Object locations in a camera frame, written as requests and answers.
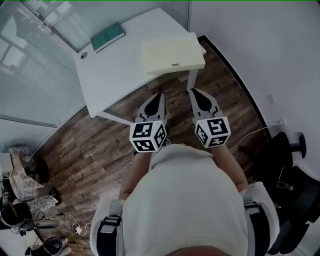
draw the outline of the shoulder strap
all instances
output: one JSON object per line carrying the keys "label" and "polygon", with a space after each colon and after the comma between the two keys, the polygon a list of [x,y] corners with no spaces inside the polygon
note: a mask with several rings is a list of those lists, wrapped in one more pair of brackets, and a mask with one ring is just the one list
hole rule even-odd
{"label": "shoulder strap", "polygon": [[270,228],[267,215],[263,207],[254,201],[245,202],[244,208],[246,217],[249,215],[247,218],[248,256],[264,256],[270,246]]}
{"label": "shoulder strap", "polygon": [[101,222],[96,236],[96,250],[99,256],[123,256],[122,205],[119,199],[110,205],[109,216]]}

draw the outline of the white cable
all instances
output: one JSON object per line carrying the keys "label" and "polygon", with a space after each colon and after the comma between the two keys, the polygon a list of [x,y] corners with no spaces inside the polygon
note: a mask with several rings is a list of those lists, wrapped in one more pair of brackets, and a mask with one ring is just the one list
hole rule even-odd
{"label": "white cable", "polygon": [[89,225],[89,224],[91,224],[91,223],[92,223],[92,222],[89,222],[89,223],[85,224],[85,225],[84,225],[85,233],[84,233],[84,234],[78,234],[78,235],[84,237],[84,236],[86,235],[86,233],[87,233],[87,225]]}
{"label": "white cable", "polygon": [[[69,217],[70,217],[71,220],[74,221],[74,223],[72,224],[72,228],[73,228],[73,229],[74,229],[74,224],[77,224],[78,227],[81,228],[80,224],[76,221],[75,217],[73,217],[71,214],[69,214]],[[88,231],[87,231],[87,225],[89,225],[89,224],[91,224],[91,223],[92,223],[92,222],[89,222],[89,223],[85,224],[85,225],[84,225],[85,233],[84,233],[84,234],[78,234],[78,235],[84,237],[84,236],[86,235],[86,233],[88,232]]]}
{"label": "white cable", "polygon": [[74,223],[72,224],[72,228],[74,229],[74,225],[77,224],[78,227],[80,227],[80,224],[76,221],[75,217],[73,217],[71,214],[69,214],[69,217],[71,220],[74,221]]}
{"label": "white cable", "polygon": [[238,144],[239,144],[240,142],[242,142],[242,141],[243,141],[247,136],[249,136],[250,134],[259,132],[259,131],[261,131],[261,130],[267,129],[267,128],[272,127],[272,126],[278,126],[278,125],[279,125],[278,123],[277,123],[277,124],[273,124],[273,125],[269,125],[269,126],[267,126],[267,127],[261,128],[261,129],[259,129],[259,130],[254,130],[254,131],[248,133],[248,134],[247,134],[246,136],[244,136],[237,144],[235,144],[235,145],[230,149],[230,151],[232,151],[236,146],[238,146]]}

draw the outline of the black strap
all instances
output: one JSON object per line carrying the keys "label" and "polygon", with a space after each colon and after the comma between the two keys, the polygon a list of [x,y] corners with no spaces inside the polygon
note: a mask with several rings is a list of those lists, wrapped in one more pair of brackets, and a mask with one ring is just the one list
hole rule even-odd
{"label": "black strap", "polygon": [[[121,217],[117,215],[107,216],[101,222],[96,236],[96,250],[99,256],[116,256],[117,227],[120,222]],[[114,230],[112,232],[102,232],[104,226],[114,227]]]}
{"label": "black strap", "polygon": [[255,206],[244,206],[246,209],[257,208],[258,212],[250,214],[250,219],[254,231],[255,251],[254,256],[264,256],[270,246],[270,227],[267,215],[261,205],[253,202]]}

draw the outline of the white shirt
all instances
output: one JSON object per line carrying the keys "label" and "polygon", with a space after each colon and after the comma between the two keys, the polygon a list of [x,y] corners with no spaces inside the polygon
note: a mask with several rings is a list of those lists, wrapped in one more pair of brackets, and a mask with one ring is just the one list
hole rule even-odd
{"label": "white shirt", "polygon": [[124,203],[125,256],[165,256],[194,246],[247,255],[244,211],[242,196],[211,154],[163,147]]}

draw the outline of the glass wall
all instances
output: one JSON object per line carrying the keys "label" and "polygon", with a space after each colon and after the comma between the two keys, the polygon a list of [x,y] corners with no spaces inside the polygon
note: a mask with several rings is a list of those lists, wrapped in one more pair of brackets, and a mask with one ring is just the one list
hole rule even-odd
{"label": "glass wall", "polygon": [[21,5],[0,5],[0,118],[59,126],[85,104],[74,51],[57,44]]}

